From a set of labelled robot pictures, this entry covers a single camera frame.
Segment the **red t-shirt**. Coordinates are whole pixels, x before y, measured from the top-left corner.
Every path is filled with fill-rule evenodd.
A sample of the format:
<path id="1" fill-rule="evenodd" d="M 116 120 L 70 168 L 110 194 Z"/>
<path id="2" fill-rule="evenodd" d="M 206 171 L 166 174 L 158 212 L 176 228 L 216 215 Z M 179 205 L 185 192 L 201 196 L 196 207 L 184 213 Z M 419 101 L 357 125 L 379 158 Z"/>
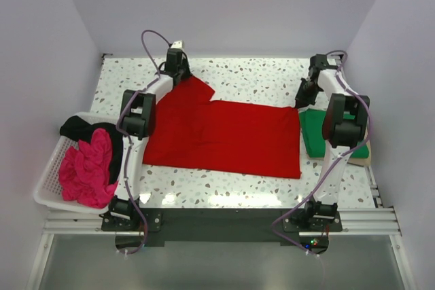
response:
<path id="1" fill-rule="evenodd" d="M 299 179 L 300 122 L 292 107 L 214 100 L 191 77 L 156 106 L 143 163 Z"/>

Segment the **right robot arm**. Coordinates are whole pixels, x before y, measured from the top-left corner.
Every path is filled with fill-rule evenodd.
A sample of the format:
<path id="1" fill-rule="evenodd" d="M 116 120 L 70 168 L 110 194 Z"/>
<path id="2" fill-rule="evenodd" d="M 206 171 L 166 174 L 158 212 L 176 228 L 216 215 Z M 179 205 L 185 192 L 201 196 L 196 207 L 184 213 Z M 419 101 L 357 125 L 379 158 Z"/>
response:
<path id="1" fill-rule="evenodd" d="M 300 203 L 312 202 L 326 206 L 338 204 L 340 183 L 351 154 L 368 142 L 370 134 L 370 98 L 358 94 L 335 69 L 310 69 L 302 79 L 296 95 L 296 108 L 315 104 L 319 92 L 324 92 L 328 107 L 321 135 L 326 150 L 319 181 Z"/>

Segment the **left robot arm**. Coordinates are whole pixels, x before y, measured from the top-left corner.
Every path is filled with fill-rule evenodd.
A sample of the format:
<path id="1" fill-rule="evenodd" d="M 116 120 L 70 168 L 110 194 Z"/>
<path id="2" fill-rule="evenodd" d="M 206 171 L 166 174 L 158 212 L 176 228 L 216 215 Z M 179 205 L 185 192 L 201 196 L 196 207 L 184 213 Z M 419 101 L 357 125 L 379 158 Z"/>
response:
<path id="1" fill-rule="evenodd" d="M 156 106 L 181 81 L 191 76 L 187 60 L 175 64 L 166 60 L 148 84 L 138 90 L 124 91 L 120 116 L 115 124 L 120 140 L 114 147 L 115 163 L 110 170 L 111 178 L 117 184 L 113 202 L 127 206 L 137 204 L 142 157 L 149 137 L 156 129 Z"/>

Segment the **green folded t-shirt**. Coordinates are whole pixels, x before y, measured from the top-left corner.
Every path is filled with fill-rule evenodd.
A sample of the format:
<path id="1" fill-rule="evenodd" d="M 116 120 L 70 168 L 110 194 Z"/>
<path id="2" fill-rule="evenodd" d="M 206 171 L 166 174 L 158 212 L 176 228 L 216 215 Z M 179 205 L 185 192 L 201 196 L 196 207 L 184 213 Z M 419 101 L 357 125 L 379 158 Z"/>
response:
<path id="1" fill-rule="evenodd" d="M 325 156 L 326 143 L 322 136 L 322 126 L 326 111 L 307 109 L 299 113 L 302 137 L 310 158 L 322 159 Z"/>

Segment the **tan cardboard board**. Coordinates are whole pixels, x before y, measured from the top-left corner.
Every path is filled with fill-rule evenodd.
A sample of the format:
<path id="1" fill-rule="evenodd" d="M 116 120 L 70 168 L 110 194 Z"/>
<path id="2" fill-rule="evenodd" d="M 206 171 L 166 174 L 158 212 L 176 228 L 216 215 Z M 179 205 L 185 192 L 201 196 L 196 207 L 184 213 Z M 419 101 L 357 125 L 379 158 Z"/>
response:
<path id="1" fill-rule="evenodd" d="M 314 160 L 323 160 L 326 152 L 326 142 L 317 141 L 312 143 L 305 143 L 307 155 Z M 357 166 L 369 166 L 371 163 L 371 146 L 367 142 L 365 146 L 358 149 L 351 154 L 348 161 L 349 164 Z"/>

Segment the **black garment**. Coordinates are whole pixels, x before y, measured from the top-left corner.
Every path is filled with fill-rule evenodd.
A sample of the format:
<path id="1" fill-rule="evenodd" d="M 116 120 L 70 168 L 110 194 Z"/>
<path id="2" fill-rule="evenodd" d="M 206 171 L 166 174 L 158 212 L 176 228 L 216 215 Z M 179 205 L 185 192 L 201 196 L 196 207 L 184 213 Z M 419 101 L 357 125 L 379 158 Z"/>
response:
<path id="1" fill-rule="evenodd" d="M 81 140 L 89 143 L 93 132 L 99 128 L 105 130 L 109 134 L 111 140 L 112 157 L 109 163 L 109 184 L 114 184 L 118 180 L 120 174 L 123 156 L 122 134 L 116 130 L 114 124 L 108 122 L 89 124 L 79 116 L 75 115 L 70 117 L 60 127 L 59 134 L 76 142 Z"/>

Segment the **pink garment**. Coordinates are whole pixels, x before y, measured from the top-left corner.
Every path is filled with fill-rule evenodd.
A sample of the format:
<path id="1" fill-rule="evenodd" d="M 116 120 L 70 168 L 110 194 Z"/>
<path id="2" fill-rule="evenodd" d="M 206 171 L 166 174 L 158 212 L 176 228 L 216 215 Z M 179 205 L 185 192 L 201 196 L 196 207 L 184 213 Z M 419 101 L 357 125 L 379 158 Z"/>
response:
<path id="1" fill-rule="evenodd" d="M 106 207 L 118 185 L 109 182 L 111 159 L 111 139 L 102 128 L 93 132 L 90 142 L 79 140 L 76 147 L 70 146 L 58 171 L 63 200 L 93 209 Z"/>

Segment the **white plastic laundry basket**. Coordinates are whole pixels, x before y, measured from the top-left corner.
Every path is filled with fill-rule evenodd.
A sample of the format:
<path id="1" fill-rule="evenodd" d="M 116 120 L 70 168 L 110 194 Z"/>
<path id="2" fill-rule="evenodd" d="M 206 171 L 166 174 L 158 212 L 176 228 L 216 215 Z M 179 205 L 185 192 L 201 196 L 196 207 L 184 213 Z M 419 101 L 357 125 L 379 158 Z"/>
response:
<path id="1" fill-rule="evenodd" d="M 58 172 L 60 165 L 65 157 L 65 152 L 68 148 L 78 148 L 77 141 L 60 135 L 60 139 L 54 148 L 43 173 L 37 182 L 33 192 L 34 200 L 41 205 L 45 205 L 50 209 L 69 211 L 74 213 L 99 215 L 107 212 L 108 206 L 101 209 L 92 208 L 82 205 L 77 201 L 64 201 L 62 197 L 63 187 L 58 180 Z"/>

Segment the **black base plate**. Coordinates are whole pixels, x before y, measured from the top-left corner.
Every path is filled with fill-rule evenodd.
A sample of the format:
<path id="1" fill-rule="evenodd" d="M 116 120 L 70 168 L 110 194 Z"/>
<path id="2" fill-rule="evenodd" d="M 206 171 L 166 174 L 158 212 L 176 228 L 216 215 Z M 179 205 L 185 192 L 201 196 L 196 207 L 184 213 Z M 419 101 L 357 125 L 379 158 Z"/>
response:
<path id="1" fill-rule="evenodd" d="M 117 249 L 163 247 L 168 242 L 278 242 L 324 253 L 329 235 L 343 231 L 337 206 L 308 202 L 303 209 L 158 209 L 115 203 L 101 215 Z"/>

